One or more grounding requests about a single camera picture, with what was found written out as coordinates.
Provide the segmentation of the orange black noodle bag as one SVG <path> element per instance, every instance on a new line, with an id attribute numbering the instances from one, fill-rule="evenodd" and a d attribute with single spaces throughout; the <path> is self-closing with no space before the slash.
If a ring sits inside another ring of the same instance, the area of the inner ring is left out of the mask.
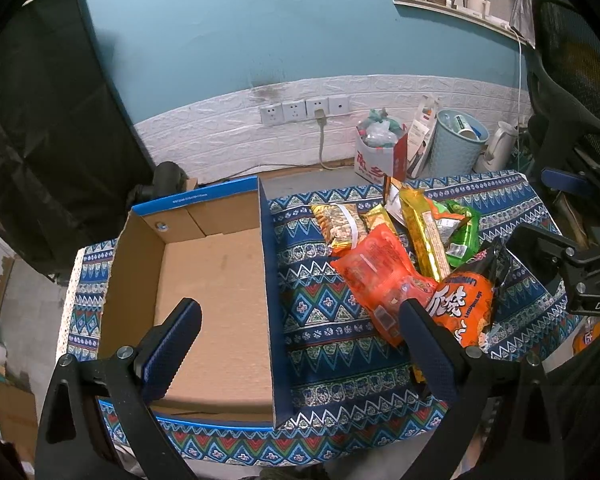
<path id="1" fill-rule="evenodd" d="M 443 281 L 425 307 L 430 318 L 449 330 L 463 347 L 486 350 L 496 296 L 512 268 L 504 240 L 485 242 Z"/>

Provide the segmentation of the red-orange snack bag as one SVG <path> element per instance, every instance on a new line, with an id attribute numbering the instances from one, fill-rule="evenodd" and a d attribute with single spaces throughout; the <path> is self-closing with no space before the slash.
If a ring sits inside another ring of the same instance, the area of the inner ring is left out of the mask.
<path id="1" fill-rule="evenodd" d="M 379 335 L 394 348 L 403 341 L 399 326 L 402 302 L 416 299 L 426 306 L 438 287 L 436 280 L 415 270 L 399 237 L 386 224 L 375 226 L 332 266 Z"/>

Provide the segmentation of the orange green snack bag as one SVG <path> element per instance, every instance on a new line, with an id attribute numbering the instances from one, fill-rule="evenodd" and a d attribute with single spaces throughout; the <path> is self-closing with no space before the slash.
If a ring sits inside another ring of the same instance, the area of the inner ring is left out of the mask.
<path id="1" fill-rule="evenodd" d="M 428 198 L 427 203 L 432 218 L 434 218 L 434 224 L 438 229 L 440 240 L 443 246 L 446 247 L 450 244 L 452 236 L 468 222 L 468 217 L 466 214 L 453 212 L 445 204 L 430 200 L 430 198 Z"/>

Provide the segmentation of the long yellow snack pack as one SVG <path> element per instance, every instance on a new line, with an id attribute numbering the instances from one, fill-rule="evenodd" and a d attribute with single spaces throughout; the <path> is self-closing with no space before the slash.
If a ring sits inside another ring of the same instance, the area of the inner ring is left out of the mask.
<path id="1" fill-rule="evenodd" d="M 451 269 L 426 197 L 419 190 L 407 186 L 400 189 L 399 197 L 420 273 L 436 282 L 443 281 Z"/>

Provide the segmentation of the white electric kettle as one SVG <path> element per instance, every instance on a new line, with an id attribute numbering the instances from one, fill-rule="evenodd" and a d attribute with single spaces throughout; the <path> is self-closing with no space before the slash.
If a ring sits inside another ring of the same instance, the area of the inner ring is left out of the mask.
<path id="1" fill-rule="evenodd" d="M 474 166 L 475 172 L 481 174 L 503 170 L 517 140 L 517 129 L 508 122 L 499 122 L 498 128 L 486 142 L 486 148 L 478 156 Z"/>

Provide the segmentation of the cardboard box blue rim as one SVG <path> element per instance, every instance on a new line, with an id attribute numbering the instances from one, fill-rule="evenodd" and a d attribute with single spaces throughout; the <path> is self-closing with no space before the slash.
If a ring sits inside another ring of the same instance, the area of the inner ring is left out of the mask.
<path id="1" fill-rule="evenodd" d="M 184 298 L 200 305 L 199 333 L 154 408 L 219 424 L 290 419 L 273 220 L 257 177 L 131 209 L 109 270 L 98 355 L 136 346 Z"/>

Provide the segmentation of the light blue waste bin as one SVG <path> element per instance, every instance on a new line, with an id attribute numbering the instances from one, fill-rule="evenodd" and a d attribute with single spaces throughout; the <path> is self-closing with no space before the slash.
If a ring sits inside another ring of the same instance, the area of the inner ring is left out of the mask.
<path id="1" fill-rule="evenodd" d="M 429 151 L 429 177 L 442 178 L 470 174 L 489 140 L 489 130 L 471 115 L 442 108 Z"/>

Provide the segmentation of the clear peanut snack bag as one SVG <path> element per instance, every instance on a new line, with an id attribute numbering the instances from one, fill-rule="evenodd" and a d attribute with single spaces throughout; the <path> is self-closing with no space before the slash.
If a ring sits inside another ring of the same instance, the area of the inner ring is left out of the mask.
<path id="1" fill-rule="evenodd" d="M 332 256 L 341 257 L 366 239 L 367 229 L 355 204 L 317 204 L 311 210 Z"/>

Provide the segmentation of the black mesh office chair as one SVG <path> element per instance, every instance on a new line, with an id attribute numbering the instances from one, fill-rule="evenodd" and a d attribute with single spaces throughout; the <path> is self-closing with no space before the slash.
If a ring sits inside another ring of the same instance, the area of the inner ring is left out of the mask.
<path id="1" fill-rule="evenodd" d="M 600 224 L 600 40 L 568 0 L 532 0 L 532 18 L 529 180 Z"/>

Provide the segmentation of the white flat package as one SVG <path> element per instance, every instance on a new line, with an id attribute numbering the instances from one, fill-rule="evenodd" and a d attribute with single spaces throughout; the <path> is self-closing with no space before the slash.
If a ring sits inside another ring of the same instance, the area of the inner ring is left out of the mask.
<path id="1" fill-rule="evenodd" d="M 439 106 L 435 96 L 424 94 L 407 131 L 406 175 L 410 179 L 417 178 L 425 165 Z"/>

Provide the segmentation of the red white paper bag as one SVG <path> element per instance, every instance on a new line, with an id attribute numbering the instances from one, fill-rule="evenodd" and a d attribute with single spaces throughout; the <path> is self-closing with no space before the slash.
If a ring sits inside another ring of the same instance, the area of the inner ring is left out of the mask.
<path id="1" fill-rule="evenodd" d="M 407 132 L 388 115 L 371 110 L 356 126 L 354 171 L 373 184 L 383 184 L 385 177 L 406 179 Z"/>

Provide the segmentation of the black hanging cloth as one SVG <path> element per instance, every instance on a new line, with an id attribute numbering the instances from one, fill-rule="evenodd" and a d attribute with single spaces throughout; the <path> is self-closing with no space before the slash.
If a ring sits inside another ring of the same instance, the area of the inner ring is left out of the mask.
<path id="1" fill-rule="evenodd" d="M 84 0 L 33 0 L 0 35 L 0 223 L 45 275 L 116 237 L 154 176 L 93 40 Z"/>

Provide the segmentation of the white wall socket strip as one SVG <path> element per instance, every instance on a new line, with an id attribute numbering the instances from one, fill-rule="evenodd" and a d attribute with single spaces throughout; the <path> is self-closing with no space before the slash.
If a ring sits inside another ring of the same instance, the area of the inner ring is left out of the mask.
<path id="1" fill-rule="evenodd" d="M 260 121 L 265 126 L 279 126 L 288 122 L 305 122 L 317 118 L 346 116 L 352 112 L 350 96 L 317 96 L 304 100 L 266 104 L 259 107 Z"/>

